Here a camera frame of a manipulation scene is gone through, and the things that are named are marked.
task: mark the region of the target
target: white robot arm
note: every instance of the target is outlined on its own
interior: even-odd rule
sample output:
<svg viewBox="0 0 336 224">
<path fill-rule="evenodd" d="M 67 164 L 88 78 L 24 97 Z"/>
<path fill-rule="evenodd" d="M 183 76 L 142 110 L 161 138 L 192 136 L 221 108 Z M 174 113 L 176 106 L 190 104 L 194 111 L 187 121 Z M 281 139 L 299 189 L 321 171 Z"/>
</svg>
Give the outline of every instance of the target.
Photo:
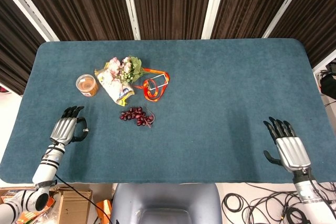
<svg viewBox="0 0 336 224">
<path fill-rule="evenodd" d="M 85 118 L 77 118 L 83 106 L 67 108 L 52 131 L 48 146 L 33 176 L 36 190 L 22 190 L 9 202 L 0 205 L 0 223 L 12 224 L 23 211 L 41 211 L 48 202 L 49 189 L 55 184 L 54 176 L 65 153 L 65 146 L 71 142 L 80 142 L 88 134 Z M 83 122 L 83 135 L 74 136 L 77 123 Z"/>
<path fill-rule="evenodd" d="M 305 214 L 312 224 L 336 224 L 333 209 L 319 193 L 319 186 L 311 174 L 311 163 L 300 138 L 296 136 L 290 123 L 269 118 L 266 121 L 269 133 L 277 147 L 280 159 L 273 158 L 268 151 L 264 155 L 272 164 L 283 166 L 293 173 L 293 183 L 305 207 Z"/>
</svg>

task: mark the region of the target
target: brown curtain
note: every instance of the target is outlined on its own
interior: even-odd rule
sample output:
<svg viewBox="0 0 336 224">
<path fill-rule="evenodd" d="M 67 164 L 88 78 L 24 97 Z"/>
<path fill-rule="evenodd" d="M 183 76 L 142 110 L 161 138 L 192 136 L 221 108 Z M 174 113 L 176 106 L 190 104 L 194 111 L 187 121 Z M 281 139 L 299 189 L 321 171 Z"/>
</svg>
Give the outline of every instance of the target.
<svg viewBox="0 0 336 224">
<path fill-rule="evenodd" d="M 60 40 L 134 39 L 125 0 L 32 0 Z"/>
<path fill-rule="evenodd" d="M 134 0 L 141 39 L 200 39 L 208 0 Z"/>
<path fill-rule="evenodd" d="M 260 38 L 284 0 L 221 0 L 211 38 Z"/>
<path fill-rule="evenodd" d="M 270 37 L 298 39 L 316 66 L 336 49 L 336 0 L 293 0 Z"/>
<path fill-rule="evenodd" d="M 23 94 L 45 40 L 12 0 L 0 0 L 0 82 Z"/>
</svg>

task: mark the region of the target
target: orange lanyard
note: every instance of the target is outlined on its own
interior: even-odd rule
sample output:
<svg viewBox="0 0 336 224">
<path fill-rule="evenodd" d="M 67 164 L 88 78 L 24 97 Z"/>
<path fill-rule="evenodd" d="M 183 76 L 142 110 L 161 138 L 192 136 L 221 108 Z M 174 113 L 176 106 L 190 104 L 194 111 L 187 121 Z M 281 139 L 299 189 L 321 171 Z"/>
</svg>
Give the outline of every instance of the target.
<svg viewBox="0 0 336 224">
<path fill-rule="evenodd" d="M 161 98 L 161 96 L 163 96 L 163 93 L 164 93 L 165 89 L 167 88 L 168 82 L 170 80 L 170 76 L 169 76 L 169 74 L 167 72 L 164 72 L 164 71 L 159 71 L 159 70 L 154 70 L 154 69 L 149 69 L 149 68 L 144 68 L 143 70 L 145 72 L 147 72 L 147 73 L 157 73 L 157 74 L 159 74 L 158 76 L 163 75 L 164 78 L 165 78 L 164 84 L 162 84 L 160 86 L 156 85 L 156 82 L 154 81 L 154 79 L 156 77 L 158 77 L 158 76 L 155 76 L 152 79 L 146 79 L 146 80 L 144 80 L 142 86 L 133 85 L 137 89 L 143 89 L 143 95 L 145 96 L 145 98 L 148 101 L 157 102 Z M 152 94 L 152 92 L 151 92 L 151 90 L 153 90 L 154 88 L 153 89 L 151 88 L 150 82 L 153 85 L 155 85 L 155 92 L 154 92 L 154 94 Z"/>
</svg>

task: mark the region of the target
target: cardboard box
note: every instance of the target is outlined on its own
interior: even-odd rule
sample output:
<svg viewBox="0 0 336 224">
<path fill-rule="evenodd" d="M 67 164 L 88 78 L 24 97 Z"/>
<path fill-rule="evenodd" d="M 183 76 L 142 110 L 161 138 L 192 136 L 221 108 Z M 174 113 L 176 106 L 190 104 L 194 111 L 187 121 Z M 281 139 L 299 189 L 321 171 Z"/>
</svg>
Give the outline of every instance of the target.
<svg viewBox="0 0 336 224">
<path fill-rule="evenodd" d="M 31 187 L 0 188 L 0 196 L 9 190 L 34 190 Z M 92 191 L 79 190 L 85 197 L 92 199 Z M 57 224 L 86 224 L 89 216 L 90 202 L 82 198 L 69 188 L 56 188 L 50 190 L 56 204 L 59 204 Z"/>
</svg>

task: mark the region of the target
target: table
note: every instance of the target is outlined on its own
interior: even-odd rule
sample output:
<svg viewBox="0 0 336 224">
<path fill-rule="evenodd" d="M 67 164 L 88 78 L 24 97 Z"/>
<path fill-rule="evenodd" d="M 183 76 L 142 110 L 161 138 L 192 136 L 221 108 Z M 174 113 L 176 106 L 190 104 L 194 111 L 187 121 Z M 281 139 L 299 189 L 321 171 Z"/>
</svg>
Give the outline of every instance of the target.
<svg viewBox="0 0 336 224">
<path fill-rule="evenodd" d="M 77 77 L 116 56 L 167 71 L 162 99 L 141 91 L 128 99 L 156 115 L 154 126 L 121 121 L 125 108 L 100 87 L 84 97 Z M 72 41 L 40 46 L 0 178 L 30 183 L 62 111 L 84 105 L 88 137 L 71 143 L 57 174 L 67 182 L 290 183 L 291 175 L 263 156 L 276 148 L 263 120 L 292 123 L 317 180 L 335 181 L 335 136 L 304 47 L 294 39 Z"/>
</svg>

